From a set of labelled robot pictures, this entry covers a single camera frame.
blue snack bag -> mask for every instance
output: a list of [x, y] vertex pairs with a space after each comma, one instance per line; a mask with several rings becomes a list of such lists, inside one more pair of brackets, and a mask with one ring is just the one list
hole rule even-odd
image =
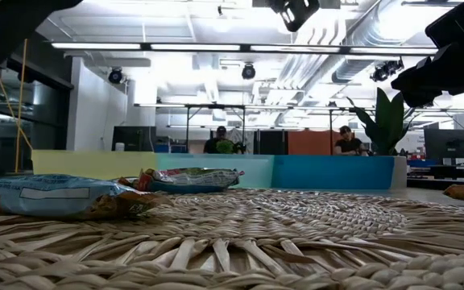
[[159, 194], [143, 193], [107, 180], [68, 175], [0, 178], [0, 212], [48, 218], [122, 218], [161, 204]]

low partition wall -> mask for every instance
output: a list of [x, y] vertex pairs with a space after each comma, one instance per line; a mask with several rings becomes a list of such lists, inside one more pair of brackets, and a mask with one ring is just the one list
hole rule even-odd
[[34, 150], [35, 174], [113, 179], [141, 168], [228, 168], [245, 172], [240, 187], [275, 189], [398, 189], [406, 187], [403, 157], [327, 155], [204, 155]]
[[276, 189], [396, 189], [405, 188], [404, 157], [275, 156], [272, 188]]

computer monitor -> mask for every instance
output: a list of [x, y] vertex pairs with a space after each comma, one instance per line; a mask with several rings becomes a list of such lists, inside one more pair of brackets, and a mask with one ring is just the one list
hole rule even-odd
[[427, 159], [464, 158], [464, 130], [424, 129], [424, 137]]
[[112, 151], [116, 143], [124, 143], [125, 151], [154, 151], [156, 141], [154, 126], [115, 126]]

person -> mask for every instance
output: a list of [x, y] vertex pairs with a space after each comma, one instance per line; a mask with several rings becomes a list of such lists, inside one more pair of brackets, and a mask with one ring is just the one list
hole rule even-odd
[[204, 153], [209, 154], [234, 154], [234, 143], [226, 138], [226, 128], [219, 126], [216, 130], [216, 138], [205, 142]]
[[342, 136], [342, 139], [336, 142], [334, 154], [348, 156], [367, 155], [363, 142], [352, 136], [352, 130], [348, 126], [339, 128], [339, 134]]

orange cable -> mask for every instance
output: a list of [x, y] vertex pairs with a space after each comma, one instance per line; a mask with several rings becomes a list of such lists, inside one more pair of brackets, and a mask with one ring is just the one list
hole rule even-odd
[[[10, 102], [8, 101], [8, 94], [6, 94], [5, 87], [3, 86], [3, 82], [1, 81], [1, 76], [0, 76], [0, 86], [1, 86], [1, 90], [3, 91], [3, 95], [5, 95], [6, 105], [8, 106], [8, 109], [10, 110], [10, 114], [12, 115], [12, 118], [15, 121], [15, 114], [14, 114], [14, 111], [12, 110], [12, 107], [10, 106]], [[33, 148], [31, 147], [30, 140], [28, 140], [28, 137], [24, 134], [23, 129], [21, 129], [20, 126], [18, 126], [18, 129], [23, 135], [23, 138], [24, 138], [24, 141], [26, 141], [26, 144], [28, 144], [29, 148], [33, 150]]]
[[26, 69], [26, 52], [28, 49], [28, 39], [24, 40], [24, 49], [23, 49], [23, 68], [21, 69], [21, 88], [19, 90], [19, 109], [17, 113], [17, 139], [15, 144], [15, 168], [14, 171], [17, 173], [19, 171], [19, 147], [21, 145], [21, 106], [23, 104], [23, 88], [24, 88], [24, 71]]

